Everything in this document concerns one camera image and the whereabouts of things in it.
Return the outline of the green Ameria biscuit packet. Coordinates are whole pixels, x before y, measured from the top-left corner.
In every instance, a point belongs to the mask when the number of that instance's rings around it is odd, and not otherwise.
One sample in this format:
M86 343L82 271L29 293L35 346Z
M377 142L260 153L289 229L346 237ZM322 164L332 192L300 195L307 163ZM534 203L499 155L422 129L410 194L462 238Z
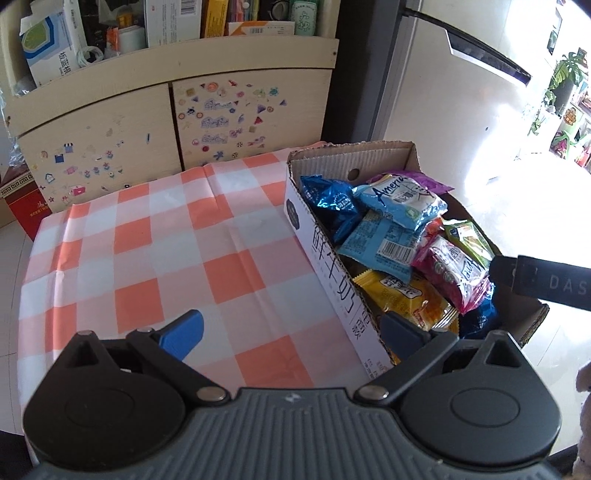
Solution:
M460 248L481 267L488 269L495 253L474 222L470 220L445 220L447 239Z

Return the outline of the orange white checkered tablecloth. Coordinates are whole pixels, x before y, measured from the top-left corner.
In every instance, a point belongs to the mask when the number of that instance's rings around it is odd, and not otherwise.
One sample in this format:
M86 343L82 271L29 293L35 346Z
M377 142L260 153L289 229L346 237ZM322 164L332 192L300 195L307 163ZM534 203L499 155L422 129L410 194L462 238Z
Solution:
M21 288L27 403L66 343L158 329L195 309L186 363L230 391L355 389L390 359L363 311L342 322L283 211L287 151L197 167L45 218Z

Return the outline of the purple snack bag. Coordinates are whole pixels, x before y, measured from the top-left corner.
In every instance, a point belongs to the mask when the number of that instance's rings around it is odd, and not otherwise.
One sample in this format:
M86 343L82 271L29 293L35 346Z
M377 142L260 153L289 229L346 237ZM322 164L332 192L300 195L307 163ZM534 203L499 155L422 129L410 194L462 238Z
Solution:
M372 184L375 182L380 182L381 179L387 175L410 178L421 188L437 195L449 193L454 190L452 186L441 183L422 172L409 170L391 170L388 172L383 172L381 174L374 176L373 178L370 178L370 180L367 180L367 183Z

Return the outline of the pink Ameria biscuit packet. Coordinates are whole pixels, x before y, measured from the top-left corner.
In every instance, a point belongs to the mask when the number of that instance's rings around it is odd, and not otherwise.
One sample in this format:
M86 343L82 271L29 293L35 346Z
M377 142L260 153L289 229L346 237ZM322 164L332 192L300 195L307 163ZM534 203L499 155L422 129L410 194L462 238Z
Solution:
M422 247L412 266L462 315L479 307L490 290L488 271L442 236Z

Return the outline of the beige sticker-covered cabinet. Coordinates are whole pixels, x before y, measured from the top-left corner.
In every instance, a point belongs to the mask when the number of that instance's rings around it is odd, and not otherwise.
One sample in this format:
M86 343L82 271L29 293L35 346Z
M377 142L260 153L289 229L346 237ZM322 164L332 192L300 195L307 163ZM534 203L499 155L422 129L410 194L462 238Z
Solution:
M24 95L25 1L1 15L3 123L52 212L210 162L318 141L339 2L315 33L221 36L139 50Z

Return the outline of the green glass bottle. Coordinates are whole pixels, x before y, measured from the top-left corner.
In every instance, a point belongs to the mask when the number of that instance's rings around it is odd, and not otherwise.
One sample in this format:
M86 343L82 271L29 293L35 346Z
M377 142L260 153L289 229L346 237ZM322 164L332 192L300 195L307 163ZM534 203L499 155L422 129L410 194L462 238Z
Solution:
M315 36L318 20L318 0L290 1L290 21L294 22L294 34Z

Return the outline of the yellow corn snack packet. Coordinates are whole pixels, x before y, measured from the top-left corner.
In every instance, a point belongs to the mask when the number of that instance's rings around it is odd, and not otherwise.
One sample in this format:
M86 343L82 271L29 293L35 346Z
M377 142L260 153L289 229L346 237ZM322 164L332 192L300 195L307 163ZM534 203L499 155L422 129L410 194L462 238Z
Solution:
M394 312L422 330L433 328L459 333L459 311L422 275L408 284L392 275L367 270L353 282L384 312Z

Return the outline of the yellow slim box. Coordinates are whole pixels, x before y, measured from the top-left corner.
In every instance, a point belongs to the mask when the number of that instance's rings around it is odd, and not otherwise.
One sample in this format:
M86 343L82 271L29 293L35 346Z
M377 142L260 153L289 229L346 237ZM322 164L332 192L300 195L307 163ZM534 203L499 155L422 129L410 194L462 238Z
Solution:
M204 38L221 37L224 34L228 4L228 0L204 1Z

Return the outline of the light blue snack packet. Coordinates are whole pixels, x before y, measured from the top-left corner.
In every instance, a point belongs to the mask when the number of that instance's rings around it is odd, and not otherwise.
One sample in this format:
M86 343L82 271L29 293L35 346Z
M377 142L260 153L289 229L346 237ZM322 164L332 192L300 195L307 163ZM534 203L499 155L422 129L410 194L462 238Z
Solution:
M338 253L408 284L426 227L408 230L370 210L339 246Z

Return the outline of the red cardboard carton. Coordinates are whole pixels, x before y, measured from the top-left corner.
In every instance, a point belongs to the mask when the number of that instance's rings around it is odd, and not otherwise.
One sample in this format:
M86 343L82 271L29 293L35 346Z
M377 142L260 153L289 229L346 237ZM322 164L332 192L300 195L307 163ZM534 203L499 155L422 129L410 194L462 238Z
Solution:
M1 182L1 197L31 240L44 218L52 214L26 166L10 167Z

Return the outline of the white barcode box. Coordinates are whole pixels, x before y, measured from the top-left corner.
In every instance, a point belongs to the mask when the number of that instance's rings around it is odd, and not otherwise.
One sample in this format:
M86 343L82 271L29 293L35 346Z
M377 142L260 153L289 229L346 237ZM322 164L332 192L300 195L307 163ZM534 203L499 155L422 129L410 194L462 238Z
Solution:
M199 39L201 7L201 0L145 0L147 46L152 48Z

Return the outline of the orange white flat box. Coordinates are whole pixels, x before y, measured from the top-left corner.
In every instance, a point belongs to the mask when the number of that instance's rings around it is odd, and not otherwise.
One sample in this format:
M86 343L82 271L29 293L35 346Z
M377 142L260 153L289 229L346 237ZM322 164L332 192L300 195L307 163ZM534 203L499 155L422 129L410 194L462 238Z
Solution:
M243 21L229 22L228 36L292 36L296 31L294 21Z

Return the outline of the grey refrigerator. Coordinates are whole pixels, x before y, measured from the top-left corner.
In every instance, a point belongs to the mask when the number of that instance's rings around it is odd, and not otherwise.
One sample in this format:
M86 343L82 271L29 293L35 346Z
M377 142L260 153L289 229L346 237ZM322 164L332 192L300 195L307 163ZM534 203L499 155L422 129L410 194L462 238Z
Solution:
M561 104L550 83L590 51L586 1L345 1L322 137L408 140L472 205Z

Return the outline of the white blue tissue box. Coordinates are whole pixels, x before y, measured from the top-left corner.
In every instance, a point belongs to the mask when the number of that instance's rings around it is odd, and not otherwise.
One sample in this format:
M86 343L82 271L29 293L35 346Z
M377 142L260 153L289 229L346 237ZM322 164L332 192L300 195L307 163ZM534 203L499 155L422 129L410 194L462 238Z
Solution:
M37 87L80 69L77 54L87 46L76 0L38 0L20 21L19 38Z

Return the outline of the light blue Ameria packet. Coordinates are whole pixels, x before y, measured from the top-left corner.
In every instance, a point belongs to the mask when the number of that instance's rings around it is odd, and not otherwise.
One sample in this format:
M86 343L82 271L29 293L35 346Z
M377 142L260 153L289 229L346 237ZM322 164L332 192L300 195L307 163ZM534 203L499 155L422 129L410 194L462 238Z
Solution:
M405 229L417 231L443 215L448 204L436 193L406 175L385 174L353 187L353 197Z

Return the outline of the blue foil snack bag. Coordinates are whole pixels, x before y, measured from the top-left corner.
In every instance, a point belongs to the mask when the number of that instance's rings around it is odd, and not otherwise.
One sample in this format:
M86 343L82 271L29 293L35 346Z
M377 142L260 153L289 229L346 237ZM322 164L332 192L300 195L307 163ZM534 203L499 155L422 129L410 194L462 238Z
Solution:
M367 208L353 194L353 186L322 175L301 176L300 180L305 202L317 215L332 243L341 244L367 213Z

